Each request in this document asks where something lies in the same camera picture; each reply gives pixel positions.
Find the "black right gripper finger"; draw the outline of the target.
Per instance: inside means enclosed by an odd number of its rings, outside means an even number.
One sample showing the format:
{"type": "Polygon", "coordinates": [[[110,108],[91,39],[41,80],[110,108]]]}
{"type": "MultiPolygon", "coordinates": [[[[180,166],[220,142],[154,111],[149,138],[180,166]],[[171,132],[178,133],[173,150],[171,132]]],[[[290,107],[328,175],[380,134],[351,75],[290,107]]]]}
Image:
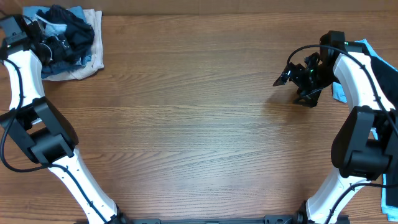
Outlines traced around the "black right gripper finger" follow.
{"type": "Polygon", "coordinates": [[[280,74],[280,76],[277,78],[277,80],[273,83],[273,86],[285,85],[290,79],[290,73],[290,68],[287,65],[280,74]]]}
{"type": "Polygon", "coordinates": [[[293,104],[313,108],[318,104],[320,90],[317,91],[301,91],[297,90],[298,98],[294,99],[293,104]]]}

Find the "blue jeans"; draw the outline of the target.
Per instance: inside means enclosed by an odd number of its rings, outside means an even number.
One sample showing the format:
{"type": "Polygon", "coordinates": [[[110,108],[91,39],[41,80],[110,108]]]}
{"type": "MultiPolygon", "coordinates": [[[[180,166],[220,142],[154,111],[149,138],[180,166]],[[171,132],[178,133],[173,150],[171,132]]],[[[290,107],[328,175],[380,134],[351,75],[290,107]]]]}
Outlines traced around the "blue jeans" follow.
{"type": "MultiPolygon", "coordinates": [[[[43,10],[43,11],[48,11],[50,9],[50,7],[42,7],[42,6],[30,6],[30,7],[25,7],[23,9],[23,15],[31,18],[32,20],[37,20],[39,22],[39,24],[44,28],[43,23],[38,20],[35,17],[35,13],[39,10],[43,10]]],[[[71,7],[69,9],[67,9],[69,11],[71,11],[72,13],[74,13],[74,15],[76,15],[77,17],[83,19],[86,23],[88,23],[86,21],[86,17],[83,13],[83,9],[80,6],[77,7],[71,7]]],[[[79,62],[73,63],[73,64],[69,64],[69,63],[53,63],[51,62],[50,64],[46,64],[43,66],[42,69],[42,78],[47,78],[51,75],[57,75],[59,73],[62,72],[71,72],[74,70],[77,70],[79,68],[84,68],[86,66],[86,64],[91,60],[91,49],[86,53],[86,57],[81,59],[79,62]]]]}

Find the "black printed cycling jersey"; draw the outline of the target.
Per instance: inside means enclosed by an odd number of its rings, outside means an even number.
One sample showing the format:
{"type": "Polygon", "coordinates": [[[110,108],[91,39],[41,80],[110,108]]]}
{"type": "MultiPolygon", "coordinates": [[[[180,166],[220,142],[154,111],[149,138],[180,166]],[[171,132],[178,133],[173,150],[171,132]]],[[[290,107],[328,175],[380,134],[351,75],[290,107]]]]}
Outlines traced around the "black printed cycling jersey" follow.
{"type": "Polygon", "coordinates": [[[73,50],[73,60],[61,61],[62,63],[73,64],[86,57],[95,36],[91,25],[59,5],[53,5],[46,12],[39,9],[35,13],[35,17],[44,25],[45,39],[58,34],[63,34],[66,37],[73,50]]]}

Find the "white cloth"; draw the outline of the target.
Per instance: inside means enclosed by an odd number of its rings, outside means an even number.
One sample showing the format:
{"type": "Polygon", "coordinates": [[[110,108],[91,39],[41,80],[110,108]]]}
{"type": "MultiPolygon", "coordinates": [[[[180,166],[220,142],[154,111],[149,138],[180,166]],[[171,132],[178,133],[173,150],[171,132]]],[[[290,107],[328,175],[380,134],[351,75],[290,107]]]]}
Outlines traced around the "white cloth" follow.
{"type": "Polygon", "coordinates": [[[83,13],[86,21],[92,26],[95,36],[94,42],[91,46],[91,60],[84,68],[79,68],[71,72],[62,72],[57,75],[51,75],[44,80],[48,81],[67,81],[67,80],[82,80],[94,75],[98,70],[104,68],[103,63],[103,39],[101,31],[102,15],[101,11],[94,9],[84,9],[83,13]]]}

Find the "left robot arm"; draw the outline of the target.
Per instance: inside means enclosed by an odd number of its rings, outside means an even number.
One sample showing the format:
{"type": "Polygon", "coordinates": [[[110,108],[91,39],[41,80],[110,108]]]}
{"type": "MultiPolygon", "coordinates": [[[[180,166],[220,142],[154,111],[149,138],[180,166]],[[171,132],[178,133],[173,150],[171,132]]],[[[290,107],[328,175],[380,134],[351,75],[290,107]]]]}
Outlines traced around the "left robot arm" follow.
{"type": "Polygon", "coordinates": [[[27,158],[33,170],[48,169],[55,174],[83,209],[88,223],[129,223],[117,204],[95,181],[77,147],[78,136],[69,121],[45,97],[42,66],[52,58],[42,43],[37,21],[17,14],[1,19],[6,36],[1,46],[1,63],[11,83],[9,112],[1,115],[4,134],[27,158]]]}

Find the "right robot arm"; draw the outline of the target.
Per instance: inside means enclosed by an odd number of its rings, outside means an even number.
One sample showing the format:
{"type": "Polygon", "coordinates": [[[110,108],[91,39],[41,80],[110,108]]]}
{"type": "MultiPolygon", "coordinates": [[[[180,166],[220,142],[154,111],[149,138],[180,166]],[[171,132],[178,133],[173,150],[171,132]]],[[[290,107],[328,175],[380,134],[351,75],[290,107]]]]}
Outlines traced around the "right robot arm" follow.
{"type": "Polygon", "coordinates": [[[297,85],[295,104],[313,108],[322,90],[339,83],[349,115],[331,146],[333,169],[292,223],[347,223],[340,212],[363,187],[397,167],[397,70],[365,42],[329,31],[303,63],[291,61],[276,85],[297,85]]]}

